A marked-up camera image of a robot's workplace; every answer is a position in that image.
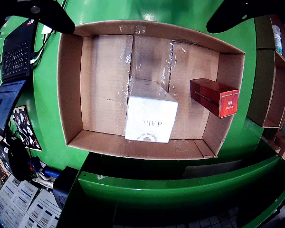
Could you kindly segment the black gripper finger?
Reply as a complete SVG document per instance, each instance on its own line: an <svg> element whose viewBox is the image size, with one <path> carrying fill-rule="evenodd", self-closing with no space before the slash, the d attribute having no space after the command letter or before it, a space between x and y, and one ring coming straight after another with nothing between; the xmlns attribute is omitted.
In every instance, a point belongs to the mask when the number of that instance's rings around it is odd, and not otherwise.
<svg viewBox="0 0 285 228"><path fill-rule="evenodd" d="M285 24L285 0L225 0L206 24L209 33L225 32L252 18L277 15Z"/></svg>
<svg viewBox="0 0 285 228"><path fill-rule="evenodd" d="M0 0L0 26L7 17L36 19L49 28L72 34L75 24L56 0Z"/></svg>

